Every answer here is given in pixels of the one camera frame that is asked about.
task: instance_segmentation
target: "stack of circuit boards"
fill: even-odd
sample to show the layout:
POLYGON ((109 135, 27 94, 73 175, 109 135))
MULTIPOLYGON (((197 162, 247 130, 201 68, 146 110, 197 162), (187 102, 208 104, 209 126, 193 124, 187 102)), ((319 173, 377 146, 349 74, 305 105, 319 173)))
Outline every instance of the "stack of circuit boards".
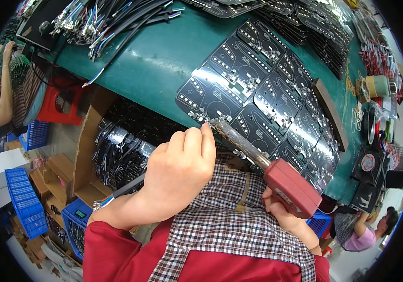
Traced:
POLYGON ((278 0, 256 12, 289 42, 309 42, 333 74, 339 80, 344 78, 353 33, 340 22, 331 6, 309 0, 278 0))
MULTIPOLYGON (((177 105, 198 123, 222 119, 271 161, 283 158, 321 193, 339 163, 339 144, 298 56, 261 20, 250 19, 193 71, 177 105)), ((236 155, 261 169, 230 142, 236 155)))
MULTIPOLYGON (((148 158, 176 131, 187 128, 123 97, 100 121, 93 160, 100 181, 115 191, 140 176, 148 158)), ((143 183, 131 189, 141 189, 143 183)))

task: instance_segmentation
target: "label on soldering iron handle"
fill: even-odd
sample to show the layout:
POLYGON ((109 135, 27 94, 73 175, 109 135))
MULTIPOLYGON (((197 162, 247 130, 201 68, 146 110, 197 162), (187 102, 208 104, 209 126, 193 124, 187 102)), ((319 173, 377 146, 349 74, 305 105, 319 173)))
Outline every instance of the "label on soldering iron handle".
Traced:
POLYGON ((300 208, 299 208, 298 206, 294 205, 294 202, 291 201, 291 200, 283 193, 283 191, 281 191, 281 190, 278 189, 278 188, 275 188, 274 190, 275 190, 275 192, 278 193, 278 195, 281 196, 281 198, 283 198, 283 200, 285 200, 288 204, 294 206, 294 207, 297 209, 297 212, 301 212, 300 208))

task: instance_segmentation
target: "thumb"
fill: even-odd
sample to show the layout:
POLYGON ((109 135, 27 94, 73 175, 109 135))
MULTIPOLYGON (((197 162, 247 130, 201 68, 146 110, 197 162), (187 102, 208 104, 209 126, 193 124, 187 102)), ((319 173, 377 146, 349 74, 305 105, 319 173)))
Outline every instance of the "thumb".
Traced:
POLYGON ((269 207, 270 212, 278 219, 279 217, 288 214, 288 211, 284 208, 282 203, 273 203, 269 207))

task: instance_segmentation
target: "green work surface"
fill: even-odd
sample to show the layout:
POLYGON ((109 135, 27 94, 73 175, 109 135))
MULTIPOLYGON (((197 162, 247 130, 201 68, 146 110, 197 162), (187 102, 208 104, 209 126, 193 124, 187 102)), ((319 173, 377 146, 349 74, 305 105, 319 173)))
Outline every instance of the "green work surface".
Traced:
MULTIPOLYGON (((126 49, 118 55, 96 83, 125 96, 187 127, 198 124, 175 103, 177 90, 187 81, 193 70, 251 14, 233 19, 219 19, 188 4, 174 3, 174 8, 185 6, 183 14, 169 23, 143 27, 126 49)), ((95 62, 87 57, 88 46, 66 46, 57 65, 87 79, 92 79, 119 46, 125 34, 116 36, 105 48, 106 53, 95 62)), ((352 108, 356 97, 346 91, 345 80, 339 81, 320 60, 310 46, 289 47, 300 57, 313 78, 320 77, 333 99, 344 124, 349 141, 347 152, 324 193, 344 204, 349 204, 357 189, 350 178, 361 139, 352 133, 352 108)), ((358 71, 366 74, 358 54, 356 36, 351 42, 349 64, 353 84, 358 71)), ((54 53, 41 54, 52 60, 54 53)))

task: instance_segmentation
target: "apron strap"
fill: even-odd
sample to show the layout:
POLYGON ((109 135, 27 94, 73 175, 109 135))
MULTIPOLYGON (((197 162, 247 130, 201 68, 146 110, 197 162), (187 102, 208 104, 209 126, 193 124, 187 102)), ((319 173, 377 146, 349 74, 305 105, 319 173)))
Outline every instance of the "apron strap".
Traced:
POLYGON ((178 248, 167 243, 164 255, 154 268, 148 281, 176 281, 186 262, 189 249, 178 248))

